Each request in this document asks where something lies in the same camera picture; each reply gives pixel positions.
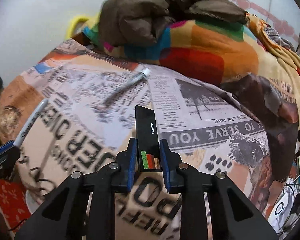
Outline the colourful patchwork blanket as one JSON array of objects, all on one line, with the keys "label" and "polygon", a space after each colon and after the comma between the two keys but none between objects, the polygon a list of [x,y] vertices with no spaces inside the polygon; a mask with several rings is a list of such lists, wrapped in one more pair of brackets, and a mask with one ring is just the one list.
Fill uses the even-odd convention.
[{"label": "colourful patchwork blanket", "polygon": [[245,41],[245,30],[240,23],[214,18],[188,20],[169,25],[154,45],[114,47],[99,41],[95,20],[82,29],[90,42],[109,56],[156,64],[213,85],[257,74],[258,55]]}]

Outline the yellow foam hoop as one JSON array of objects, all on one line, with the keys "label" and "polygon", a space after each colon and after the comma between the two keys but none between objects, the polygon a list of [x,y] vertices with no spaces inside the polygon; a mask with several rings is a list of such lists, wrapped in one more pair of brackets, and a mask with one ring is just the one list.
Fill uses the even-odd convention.
[{"label": "yellow foam hoop", "polygon": [[68,27],[65,32],[65,40],[72,38],[77,34],[79,26],[82,26],[85,22],[90,19],[87,15],[78,15],[72,18],[68,24]]}]

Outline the black box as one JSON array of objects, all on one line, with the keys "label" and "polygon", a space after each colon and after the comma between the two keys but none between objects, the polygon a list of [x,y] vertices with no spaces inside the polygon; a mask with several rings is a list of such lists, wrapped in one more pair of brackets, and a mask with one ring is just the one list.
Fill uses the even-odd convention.
[{"label": "black box", "polygon": [[161,172],[160,150],[155,113],[152,109],[135,107],[138,170]]}]

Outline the grey marker pen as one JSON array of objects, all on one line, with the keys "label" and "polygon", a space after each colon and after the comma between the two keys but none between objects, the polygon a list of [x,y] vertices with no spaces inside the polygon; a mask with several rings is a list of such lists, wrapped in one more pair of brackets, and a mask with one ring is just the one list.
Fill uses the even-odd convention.
[{"label": "grey marker pen", "polygon": [[104,107],[109,107],[110,104],[120,95],[122,94],[124,91],[126,91],[128,88],[132,87],[133,85],[136,85],[139,81],[141,81],[142,79],[147,79],[147,77],[150,74],[150,70],[148,68],[145,68],[144,70],[142,70],[141,72],[137,72],[136,74],[134,74],[133,76],[130,77],[130,79],[122,84],[120,87],[116,88],[111,94],[110,96],[108,96],[106,98],[106,100],[104,101],[103,105]]}]

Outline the frosted sliding wardrobe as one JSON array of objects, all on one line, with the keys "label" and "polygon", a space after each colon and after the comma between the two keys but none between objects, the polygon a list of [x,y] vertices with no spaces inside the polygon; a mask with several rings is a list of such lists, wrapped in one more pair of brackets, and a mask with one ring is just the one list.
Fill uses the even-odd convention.
[{"label": "frosted sliding wardrobe", "polygon": [[240,8],[266,21],[279,35],[298,45],[300,8],[294,0],[230,0]]}]

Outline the white marker pen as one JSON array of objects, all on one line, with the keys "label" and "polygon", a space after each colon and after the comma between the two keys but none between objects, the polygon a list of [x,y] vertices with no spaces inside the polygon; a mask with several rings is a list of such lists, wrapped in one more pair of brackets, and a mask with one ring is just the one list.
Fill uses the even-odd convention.
[{"label": "white marker pen", "polygon": [[25,122],[24,126],[20,130],[19,134],[17,135],[17,137],[16,137],[16,139],[15,139],[15,141],[13,143],[13,146],[15,146],[17,148],[21,147],[21,145],[23,144],[23,142],[24,142],[26,136],[28,135],[30,129],[32,128],[32,126],[34,125],[34,123],[36,122],[36,120],[38,119],[38,117],[40,116],[41,112],[47,106],[47,104],[48,104],[48,100],[47,99],[43,99],[37,105],[37,107],[31,113],[31,115],[29,116],[29,118]]}]

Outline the printed newspaper bedspread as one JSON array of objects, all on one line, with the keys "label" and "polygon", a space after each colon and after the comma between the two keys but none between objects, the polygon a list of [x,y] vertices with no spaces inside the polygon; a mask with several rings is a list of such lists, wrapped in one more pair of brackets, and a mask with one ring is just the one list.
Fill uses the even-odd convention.
[{"label": "printed newspaper bedspread", "polygon": [[219,86],[67,40],[0,96],[0,139],[39,206],[15,239],[280,239],[269,212],[298,109],[270,79]]}]

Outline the tan yellow blanket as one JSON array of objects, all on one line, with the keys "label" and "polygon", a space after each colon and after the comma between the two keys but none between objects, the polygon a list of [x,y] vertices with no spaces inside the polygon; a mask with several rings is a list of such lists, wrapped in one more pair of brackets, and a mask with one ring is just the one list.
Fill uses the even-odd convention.
[{"label": "tan yellow blanket", "polygon": [[267,51],[269,67],[263,67],[260,75],[266,77],[282,97],[297,105],[300,128],[300,57],[291,50],[271,41],[263,30],[266,23],[260,18],[246,14],[248,28]]}]

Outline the red patterned box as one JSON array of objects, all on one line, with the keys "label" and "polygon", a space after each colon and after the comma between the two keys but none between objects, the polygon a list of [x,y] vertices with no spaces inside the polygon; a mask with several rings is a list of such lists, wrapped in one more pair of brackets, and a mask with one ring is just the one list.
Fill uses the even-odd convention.
[{"label": "red patterned box", "polygon": [[0,212],[8,229],[11,229],[9,233],[12,236],[31,216],[26,205],[25,193],[26,189],[22,183],[0,180]]}]

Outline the brown jacket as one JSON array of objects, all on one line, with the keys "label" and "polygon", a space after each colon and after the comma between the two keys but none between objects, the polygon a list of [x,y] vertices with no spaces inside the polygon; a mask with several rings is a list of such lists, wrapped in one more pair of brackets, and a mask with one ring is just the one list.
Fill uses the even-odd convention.
[{"label": "brown jacket", "polygon": [[98,22],[99,39],[114,47],[152,46],[168,25],[204,18],[248,22],[245,10],[229,0],[106,0]]}]

